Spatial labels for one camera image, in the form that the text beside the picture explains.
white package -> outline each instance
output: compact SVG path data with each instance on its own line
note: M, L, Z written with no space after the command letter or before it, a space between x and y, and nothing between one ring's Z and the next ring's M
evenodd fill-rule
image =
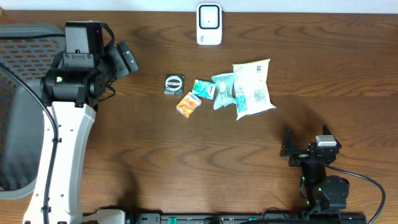
M267 87L269 60L233 64L236 73L234 83L238 111L236 120L276 108L271 103Z

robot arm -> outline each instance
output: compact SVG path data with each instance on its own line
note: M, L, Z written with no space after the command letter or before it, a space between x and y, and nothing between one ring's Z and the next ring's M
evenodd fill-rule
M112 37L104 47L102 28ZM45 119L36 186L24 223L82 223L80 184L86 143L100 97L110 83L138 70L127 42L114 47L112 31L100 22L67 22L67 50L60 52L41 80L42 101L58 128L58 145L43 206L53 146L53 129ZM48 213L45 220L43 212Z

green connector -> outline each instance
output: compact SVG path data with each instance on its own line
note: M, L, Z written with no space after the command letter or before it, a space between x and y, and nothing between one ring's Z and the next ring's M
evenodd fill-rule
M169 218L169 224L177 224L177 218L175 218L175 217L170 217L170 218Z

wooden surface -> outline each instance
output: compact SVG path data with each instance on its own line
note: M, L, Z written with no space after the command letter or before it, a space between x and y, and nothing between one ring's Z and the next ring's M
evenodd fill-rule
M375 179L387 193L376 223L398 214L398 16L224 13L223 42L196 43L195 13L4 11L0 23L107 22L127 40L140 70L114 85L99 105L87 144L84 212L106 205L185 212L296 210L300 169L279 157L283 128L306 147L322 124L343 145L334 166ZM271 58L268 87L274 111L238 122L236 107L203 104L189 119L182 96L164 95L168 73L196 78L231 72L233 62ZM368 220L381 193L347 178L350 212ZM0 202L1 223L20 223L30 197Z

light blue package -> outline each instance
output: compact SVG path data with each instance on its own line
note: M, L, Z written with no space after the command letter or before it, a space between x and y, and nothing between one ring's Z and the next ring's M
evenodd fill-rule
M235 73L225 73L221 75L215 75L211 79L216 84L217 97L214 101L213 109L217 110L222 106L230 105L231 103L236 104L236 100L232 95L232 87L235 81Z

